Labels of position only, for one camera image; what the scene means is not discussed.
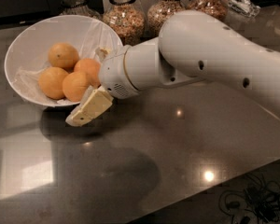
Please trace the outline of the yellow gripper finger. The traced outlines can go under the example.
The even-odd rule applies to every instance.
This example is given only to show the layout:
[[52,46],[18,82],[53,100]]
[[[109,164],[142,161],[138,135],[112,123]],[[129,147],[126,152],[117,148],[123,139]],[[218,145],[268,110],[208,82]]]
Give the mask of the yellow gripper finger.
[[106,57],[107,55],[110,53],[110,50],[109,49],[103,49],[103,48],[98,48],[96,51],[95,51],[95,54],[98,56],[99,60],[102,62]]
[[66,118],[65,122],[73,127],[81,127],[98,118],[112,106],[113,97],[102,87],[89,86],[78,106]]

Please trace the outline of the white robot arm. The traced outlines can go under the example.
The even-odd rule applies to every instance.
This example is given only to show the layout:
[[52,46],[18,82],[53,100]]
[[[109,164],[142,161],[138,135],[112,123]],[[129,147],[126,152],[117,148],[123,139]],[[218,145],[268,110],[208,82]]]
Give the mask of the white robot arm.
[[233,88],[280,119],[280,52],[259,46],[199,11],[182,11],[158,37],[112,50],[99,73],[101,87],[87,89],[66,118],[83,126],[103,114],[114,98],[151,88],[215,81]]

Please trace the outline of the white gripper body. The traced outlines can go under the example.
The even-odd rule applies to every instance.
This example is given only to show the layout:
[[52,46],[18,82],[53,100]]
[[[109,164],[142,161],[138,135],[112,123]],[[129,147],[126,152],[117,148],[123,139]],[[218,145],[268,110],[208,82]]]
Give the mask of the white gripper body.
[[127,99],[139,94],[125,68],[125,55],[130,46],[112,50],[103,60],[99,79],[109,94],[118,99]]

